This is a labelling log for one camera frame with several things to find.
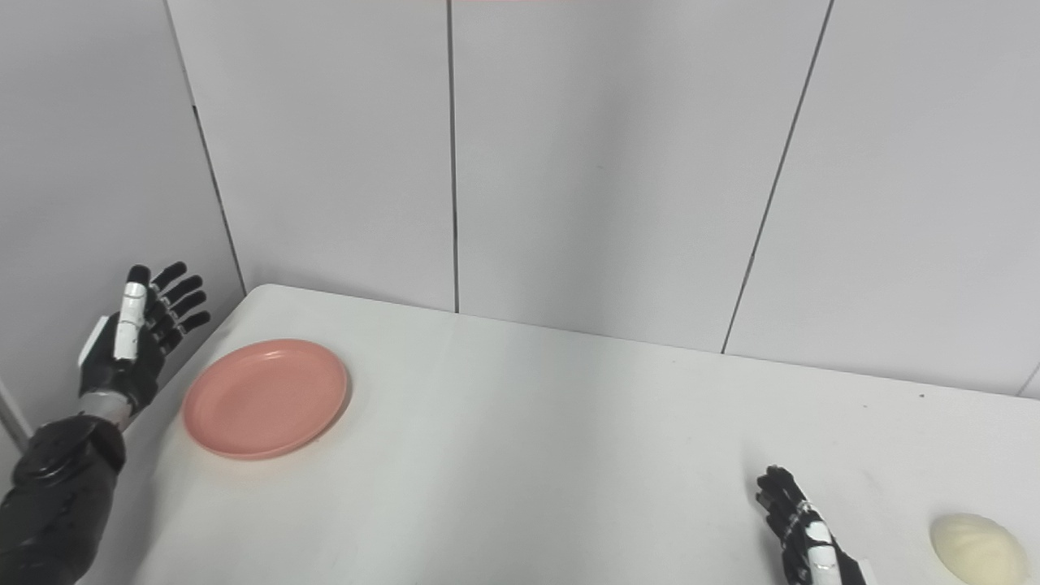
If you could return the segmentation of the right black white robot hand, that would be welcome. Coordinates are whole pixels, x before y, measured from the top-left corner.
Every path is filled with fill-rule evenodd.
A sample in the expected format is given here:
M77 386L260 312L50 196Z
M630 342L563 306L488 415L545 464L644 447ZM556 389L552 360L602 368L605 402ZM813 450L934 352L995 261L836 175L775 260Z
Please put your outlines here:
M768 466L756 479L756 502L778 538L787 584L868 584L861 564L837 544L816 506L782 466Z

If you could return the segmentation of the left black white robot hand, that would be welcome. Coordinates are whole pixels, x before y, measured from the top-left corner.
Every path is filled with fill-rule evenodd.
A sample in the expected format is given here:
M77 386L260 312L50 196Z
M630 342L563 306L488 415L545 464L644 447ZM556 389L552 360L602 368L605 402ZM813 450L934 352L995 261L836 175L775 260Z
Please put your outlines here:
M100 317L80 353L79 397L114 393L133 414L142 411L159 392L167 356L210 322L205 300L203 278L190 276L185 262L157 275L131 266L119 310Z

